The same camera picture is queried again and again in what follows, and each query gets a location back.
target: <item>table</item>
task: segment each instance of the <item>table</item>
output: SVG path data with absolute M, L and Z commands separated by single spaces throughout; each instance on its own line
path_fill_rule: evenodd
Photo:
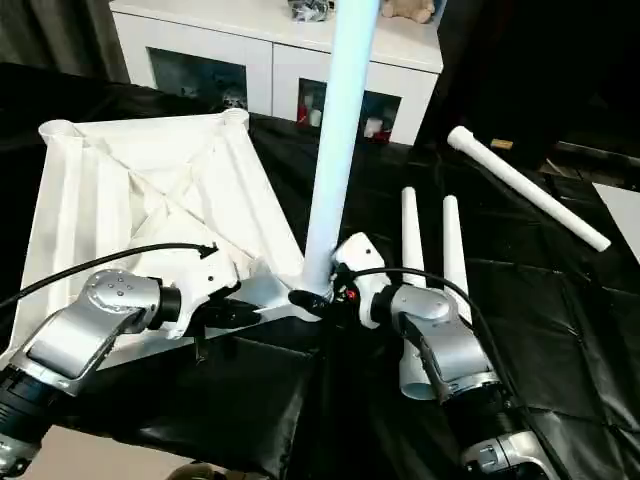
M 2 289 L 19 287 L 44 147 L 37 126 L 205 113 L 207 105 L 128 85 L 0 65 Z M 255 116 L 251 138 L 299 242 L 317 133 Z M 447 147 L 357 146 L 342 237 L 366 231 L 400 264 L 400 191 L 417 190 L 427 270 L 441 272 L 441 201 L 458 196 L 470 294 L 483 309 L 536 422 L 572 476 L 640 474 L 640 268 L 590 184 L 527 173 L 613 241 L 597 254 Z M 4 314 L 3 337 L 8 334 Z M 108 369 L 58 422 L 278 478 L 459 478 L 440 409 L 402 397 L 399 340 L 344 315 L 273 322 Z

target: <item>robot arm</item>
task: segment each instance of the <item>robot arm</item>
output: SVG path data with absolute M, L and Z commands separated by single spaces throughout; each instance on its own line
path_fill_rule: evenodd
M 164 330 L 167 338 L 180 338 L 212 293 L 218 299 L 237 285 L 222 253 L 201 260 L 170 287 L 122 270 L 92 275 L 78 298 L 49 316 L 0 372 L 0 478 L 24 473 L 52 425 L 56 400 L 80 393 L 119 335 Z
M 384 267 L 364 234 L 347 240 L 335 260 L 352 272 Z M 356 277 L 354 284 L 361 323 L 369 328 L 385 326 L 420 352 L 433 397 L 444 409 L 469 473 L 500 476 L 517 471 L 526 475 L 517 478 L 559 480 L 480 342 L 458 316 L 455 299 L 442 290 L 391 285 L 382 273 Z

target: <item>white cylinder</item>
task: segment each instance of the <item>white cylinder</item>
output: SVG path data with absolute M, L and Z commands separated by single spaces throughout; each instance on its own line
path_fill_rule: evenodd
M 606 250 L 609 245 L 611 245 L 611 241 L 608 238 L 498 157 L 482 143 L 478 142 L 474 138 L 473 133 L 466 128 L 458 126 L 451 130 L 447 141 L 453 148 L 469 155 L 520 195 L 524 196 L 541 210 L 547 212 L 599 252 Z
M 424 270 L 418 204 L 413 187 L 402 190 L 402 266 Z M 427 280 L 419 275 L 405 273 L 403 280 L 416 287 L 427 287 Z
M 442 210 L 444 278 L 455 283 L 465 293 L 469 293 L 467 269 L 464 264 L 464 249 L 462 247 L 462 229 L 460 228 L 460 215 L 458 213 L 458 199 L 453 195 L 445 197 Z M 445 287 L 445 291 L 455 298 L 460 316 L 471 322 L 471 307 L 469 304 L 450 288 Z
M 336 15 L 302 273 L 303 288 L 319 295 L 330 293 L 331 257 L 338 242 L 379 6 L 379 0 L 345 1 Z
M 402 190 L 402 266 L 424 270 L 422 240 L 416 191 L 412 187 Z M 406 283 L 426 288 L 427 281 L 418 275 L 404 274 Z M 435 398 L 427 377 L 420 352 L 408 340 L 404 341 L 404 353 L 399 365 L 400 391 L 414 400 L 432 400 Z

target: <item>stuffed toy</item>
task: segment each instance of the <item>stuffed toy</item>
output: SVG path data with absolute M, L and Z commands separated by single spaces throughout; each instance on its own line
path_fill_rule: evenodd
M 433 0 L 385 0 L 382 7 L 385 17 L 407 17 L 418 23 L 427 23 L 435 11 Z

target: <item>white shelf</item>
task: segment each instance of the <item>white shelf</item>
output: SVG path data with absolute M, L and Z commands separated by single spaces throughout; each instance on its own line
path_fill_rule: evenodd
M 110 5 L 113 12 L 320 52 L 331 51 L 335 27 L 335 18 L 319 23 L 294 22 L 286 0 L 115 0 Z M 442 72 L 436 25 L 380 16 L 371 59 L 424 72 Z

